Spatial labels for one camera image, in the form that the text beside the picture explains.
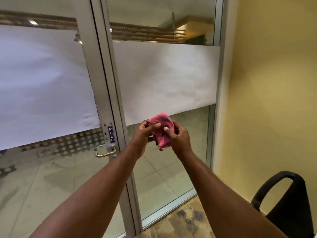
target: person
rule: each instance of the person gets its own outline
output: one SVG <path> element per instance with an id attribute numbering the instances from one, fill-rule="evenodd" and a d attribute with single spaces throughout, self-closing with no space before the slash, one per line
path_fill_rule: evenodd
<path id="1" fill-rule="evenodd" d="M 251 204 L 226 186 L 192 151 L 188 131 L 173 120 L 175 134 L 167 127 L 172 149 L 187 171 L 217 238 L 286 238 Z M 144 121 L 118 156 L 101 168 L 57 207 L 31 238 L 93 237 L 104 235 L 122 190 L 137 160 L 144 154 L 152 132 L 161 124 Z"/>

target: door handle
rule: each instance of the door handle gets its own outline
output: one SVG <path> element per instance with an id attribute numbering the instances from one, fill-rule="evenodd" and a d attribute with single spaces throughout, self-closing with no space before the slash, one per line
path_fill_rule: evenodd
<path id="1" fill-rule="evenodd" d="M 99 145 L 99 146 L 97 146 L 94 150 L 97 151 L 97 148 L 98 148 L 98 147 L 102 147 L 102 146 L 104 146 L 104 145 Z M 117 152 L 117 149 L 116 149 L 116 146 L 113 145 L 111 152 L 108 152 L 108 153 L 105 153 L 105 154 L 102 154 L 102 155 L 99 155 L 98 153 L 96 153 L 96 157 L 98 157 L 98 158 L 106 157 L 106 156 L 109 156 L 109 155 L 114 154 L 115 152 Z"/>

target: ceiling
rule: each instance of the ceiling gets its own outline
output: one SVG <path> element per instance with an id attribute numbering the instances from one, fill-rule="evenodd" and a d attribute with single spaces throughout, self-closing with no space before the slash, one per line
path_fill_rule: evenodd
<path id="1" fill-rule="evenodd" d="M 216 0 L 106 0 L 112 22 L 165 27 L 172 12 L 179 20 L 191 15 L 212 18 Z M 0 0 L 0 9 L 75 17 L 71 0 Z"/>

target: microfiber cloth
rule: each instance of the microfiber cloth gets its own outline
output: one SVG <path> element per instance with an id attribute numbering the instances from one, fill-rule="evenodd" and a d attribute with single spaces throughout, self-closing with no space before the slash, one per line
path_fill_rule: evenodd
<path id="1" fill-rule="evenodd" d="M 149 119 L 150 125 L 156 124 L 156 123 L 160 123 L 161 127 L 153 131 L 152 134 L 156 139 L 158 148 L 160 150 L 163 150 L 163 148 L 167 148 L 171 146 L 171 140 L 169 136 L 164 132 L 163 128 L 168 127 L 171 131 L 175 132 L 174 124 L 166 113 L 158 114 L 154 116 L 153 118 Z"/>

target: person's left hand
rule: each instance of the person's left hand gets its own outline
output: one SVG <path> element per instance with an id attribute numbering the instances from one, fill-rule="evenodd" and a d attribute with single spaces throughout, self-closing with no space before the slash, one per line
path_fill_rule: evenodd
<path id="1" fill-rule="evenodd" d="M 148 120 L 145 120 L 137 128 L 129 143 L 129 146 L 131 146 L 131 148 L 136 152 L 138 158 L 144 155 L 147 143 L 154 141 L 154 137 L 149 137 L 152 135 L 152 131 L 160 127 L 160 123 L 149 125 Z"/>

